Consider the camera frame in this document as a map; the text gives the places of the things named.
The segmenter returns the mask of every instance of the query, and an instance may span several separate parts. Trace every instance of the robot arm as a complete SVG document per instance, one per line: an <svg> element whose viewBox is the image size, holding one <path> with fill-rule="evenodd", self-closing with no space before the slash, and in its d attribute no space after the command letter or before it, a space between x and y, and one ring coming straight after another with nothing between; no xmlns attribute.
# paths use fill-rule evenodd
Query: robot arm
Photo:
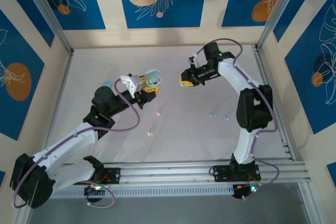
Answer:
<svg viewBox="0 0 336 224"><path fill-rule="evenodd" d="M146 76L130 74L121 76L121 81L126 83L128 88L121 93L122 96L131 104L137 103L141 109L156 97L160 88L159 83L154 87L148 87ZM57 190L82 180L99 181L103 176L103 164L92 156L84 157L75 164L63 165L80 149L90 146L107 133L106 130L93 127L112 128L115 124L112 117L129 107L119 95L114 95L109 87L98 88L92 104L89 114L70 134L31 157L23 154L16 160L10 181L13 190L17 188L25 173L43 158L18 190L18 195L29 207L41 206Z"/></svg>
<svg viewBox="0 0 336 224"><path fill-rule="evenodd" d="M257 137L257 133L267 127L268 122L272 120L266 104L251 84L253 83L261 90L271 107L272 89L269 85L260 85L252 79L234 62L233 54L221 52L217 43L207 44L204 47L204 54L207 64L200 66L195 56L191 57L191 67L181 74L180 84L187 87L205 85L205 81L222 76L227 79L239 95L236 117L240 126L240 135L230 163L230 170L233 173L228 175L230 181L236 181L236 179L242 179L245 176L238 176L240 171L246 170L252 173L258 168L250 154L251 145L253 139Z"/></svg>

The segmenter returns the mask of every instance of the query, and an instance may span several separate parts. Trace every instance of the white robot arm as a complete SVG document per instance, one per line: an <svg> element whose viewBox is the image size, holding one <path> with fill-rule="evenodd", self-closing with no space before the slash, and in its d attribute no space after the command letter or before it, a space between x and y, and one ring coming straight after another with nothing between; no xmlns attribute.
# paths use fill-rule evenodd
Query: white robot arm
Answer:
<svg viewBox="0 0 336 224"><path fill-rule="evenodd" d="M253 173L257 166L251 157L251 145L258 132L265 128L272 120L270 111L266 104L256 92L256 86L266 97L272 106L272 89L269 85L261 85L252 79L237 63L230 52L221 52L217 43L212 42L204 46L204 54L207 64L200 66L195 55L190 58L191 67L186 69L180 76L182 86L193 87L199 84L204 85L205 81L224 77L239 95L237 107L237 122L240 126L238 145L232 154L230 167L228 167L228 180L244 181L246 173L239 173L243 170Z"/></svg>
<svg viewBox="0 0 336 224"><path fill-rule="evenodd" d="M63 164L76 156L79 150L102 138L115 124L114 115L132 104L138 104L142 109L156 97L160 88L160 83L148 87L146 75L121 76L120 81L127 84L128 90L114 95L110 87L98 88L89 114L74 131L43 151L33 156L23 154L16 160L10 186L30 208L41 206L53 192L69 185L102 179L105 168L92 156L79 157L75 164Z"/></svg>

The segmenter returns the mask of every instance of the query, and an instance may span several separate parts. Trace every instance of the cable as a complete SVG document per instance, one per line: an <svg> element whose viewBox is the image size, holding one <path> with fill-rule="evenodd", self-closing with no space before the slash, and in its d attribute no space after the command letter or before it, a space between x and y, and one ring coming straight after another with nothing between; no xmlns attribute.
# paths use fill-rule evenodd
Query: cable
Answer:
<svg viewBox="0 0 336 224"><path fill-rule="evenodd" d="M275 175L275 177L270 182L264 184L265 186L270 185L270 184L272 184L279 177L280 170L279 170L279 168L276 165L273 165L273 164L271 164L269 162L263 161L260 158L254 157L253 156L253 151L254 151L254 147L255 147L258 135L260 133L266 133L266 132L272 133L272 132L276 132L278 130L278 121L276 119L274 110L272 109L271 105L269 104L269 102L267 101L266 97L261 92L261 90L253 82L250 81L250 79L245 75L245 73L239 67L236 66L236 61L237 61L238 57L243 53L243 46L238 41L236 41L234 39L230 39L230 38L214 39L214 40L210 41L209 43L216 42L216 41L219 41L219 40L232 41L232 42L234 42L236 45L238 45L240 47L240 52L236 55L235 59L233 60L233 66L244 77L244 79L247 81L247 83L250 84L258 92L258 94L260 95L260 97L262 98L262 100L265 102L266 107L268 108L268 110L269 110L269 112L270 112L270 114L271 114L271 116L272 116L272 118L274 120L274 129L273 130L260 130L260 131L258 131L256 133L255 137L253 138L253 141L252 141L252 144L251 144L251 148L250 148L250 155L251 155L251 157L255 161L258 161L258 162L263 163L265 165L272 166L277 171L277 174ZM198 55L203 49L204 49L204 47L202 47L196 54Z"/></svg>
<svg viewBox="0 0 336 224"><path fill-rule="evenodd" d="M115 198L114 198L114 195L113 195L112 191L109 188L107 188L107 187L105 187L105 186L103 186L103 185L101 185L99 183L90 181L90 180L83 180L83 181L81 181L81 183L85 183L85 184L89 184L89 185L95 185L95 186L101 186L102 188L104 188L105 191L107 191L112 196L112 202L109 205L106 205L106 206L96 206L96 205L92 204L89 201L89 199L88 199L89 194L88 194L86 196L86 198L85 198L88 206L96 207L96 208L109 208L109 207L112 207L114 205Z"/></svg>
<svg viewBox="0 0 336 224"><path fill-rule="evenodd" d="M26 180L26 178L31 174L31 172L35 169L36 166L38 166L39 163L41 163L44 159L46 159L52 152L54 152L56 149L60 148L62 145L64 145L65 143L67 143L69 140L73 139L74 137L76 137L77 135L87 132L87 131L91 131L91 130L103 130L103 131L111 131L111 132L123 132L123 131L130 131L134 128L136 128L139 123L140 123L140 116L139 113L136 111L135 107L119 92L118 88L117 88L117 83L120 82L120 79L116 80L114 83L114 89L116 90L116 93L119 95L119 97L135 112L136 116L137 116L137 123L133 126L130 127L128 129L110 129L110 128L105 128L105 127L99 127L99 126L95 126L95 127L88 127L86 129L83 129L81 131L78 131L76 135L71 135L69 137L67 137L66 139L64 139L63 141L61 141L60 143L58 143L55 147L53 147L52 149L50 149L49 151L46 152L46 155L44 157L41 157L40 159L38 159L29 169L28 171L25 173L25 175L23 175L22 179L19 181L19 183L17 184L15 190L14 190L14 194L12 197L12 207L13 208L22 208L25 207L27 205L27 203L24 203L20 206L17 206L15 204L15 200L17 197L17 194L23 184L23 182Z"/></svg>

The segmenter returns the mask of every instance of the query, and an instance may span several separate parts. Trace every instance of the gray floor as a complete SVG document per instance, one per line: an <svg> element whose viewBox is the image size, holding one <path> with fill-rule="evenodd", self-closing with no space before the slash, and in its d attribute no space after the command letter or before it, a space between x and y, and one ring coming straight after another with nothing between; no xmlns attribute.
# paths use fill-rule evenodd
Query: gray floor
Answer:
<svg viewBox="0 0 336 224"><path fill-rule="evenodd" d="M29 223L300 224L309 221L298 186L273 184L245 202L232 196L120 198L112 208L96 209L87 206L84 199L53 199L32 211Z"/></svg>

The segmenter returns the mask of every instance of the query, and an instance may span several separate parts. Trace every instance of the purple cable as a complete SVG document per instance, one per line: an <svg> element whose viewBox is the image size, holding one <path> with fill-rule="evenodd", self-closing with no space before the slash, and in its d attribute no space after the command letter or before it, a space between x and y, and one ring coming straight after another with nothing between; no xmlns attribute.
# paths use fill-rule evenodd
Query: purple cable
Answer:
<svg viewBox="0 0 336 224"><path fill-rule="evenodd" d="M138 119L137 120L137 123L133 126L133 127L130 127L128 129L121 129L121 130L118 130L118 129L110 129L110 128L105 128L105 127L88 127L86 129L83 129L81 131L78 131L77 132L77 135L81 134L81 133L84 133L86 131L90 131L90 130L103 130L103 131L112 131L112 132L123 132L123 131L130 131L134 128L136 128L139 123L140 123L140 116L139 116L139 113L136 111L135 107L119 92L119 90L117 89L117 83L120 82L120 79L116 80L115 83L114 83L114 89L116 90L116 93L119 95L119 97L135 112L136 114L136 118ZM42 162L43 159L46 159L47 156L49 156L53 151L55 151L56 149L60 148L62 145L64 145L65 143L67 143L69 140L73 139L74 137L76 137L75 135L71 135L69 137L67 137L66 139L64 139L62 142L60 142L59 144L57 144L54 148L50 149L47 153L46 153L46 156L45 158L44 157L41 157L39 160L37 160L35 162L34 165L31 166L31 168L25 173L25 175L23 175L22 179L19 181L19 183L17 184L15 190L14 190L14 194L13 194L13 197L12 197L12 207L13 208L21 208L21 207L25 207L27 205L27 203L24 203L20 206L17 206L15 204L15 200L16 200L16 197L17 197L17 194L23 184L23 182L26 180L26 178L31 174L31 172L35 169L35 167Z"/></svg>
<svg viewBox="0 0 336 224"><path fill-rule="evenodd" d="M112 193L112 191L107 188L107 187L104 187L103 185L100 185L94 181L90 181L90 180L83 180L81 181L81 183L85 183L85 184L89 184L89 185L95 185L95 186L101 186L102 188L104 188L105 191L107 191L111 196L112 196L112 202L109 204L109 205L106 205L106 206L97 206L97 205L94 205L92 204L90 201L89 201L89 194L87 195L87 197L85 198L88 206L91 206L91 207L96 207L96 208L109 208L109 207L112 207L114 205L114 201L115 201L115 198L114 198L114 195Z"/></svg>
<svg viewBox="0 0 336 224"><path fill-rule="evenodd" d="M260 131L258 131L257 134L256 134L256 136L253 138L253 141L252 141L252 144L251 144L251 148L250 148L250 155L251 155L251 157L255 161L258 161L258 162L263 163L265 165L272 166L277 171L277 174L275 175L275 177L270 182L268 182L268 183L265 184L265 186L270 185L270 184L272 184L279 177L280 170L279 170L279 168L276 165L273 165L273 164L271 164L269 162L263 161L262 159L254 157L253 156L253 151L254 151L255 144L257 142L257 135L259 135L260 133L266 133L266 132L272 133L272 132L276 132L278 130L277 118L275 116L274 110L272 109L271 105L269 104L269 102L267 101L266 97L261 92L261 90L254 83L249 82L249 78L244 74L244 72L241 69L239 69L235 65L238 57L243 53L243 46L238 41L236 41L234 39L230 39L230 38L214 39L214 40L210 41L209 43L216 42L216 41L219 41L219 40L232 41L232 42L234 42L235 44L237 44L240 47L240 52L236 55L235 59L233 60L233 66L244 77L244 79L248 82L248 84L250 84L258 92L258 94L260 95L260 97L262 98L262 100L265 102L265 104L266 104L266 106L267 106L267 108L268 108L269 112L271 113L271 116L272 116L272 118L274 120L274 129L273 130L260 130ZM204 49L204 47L202 47L196 54L199 54L203 49Z"/></svg>

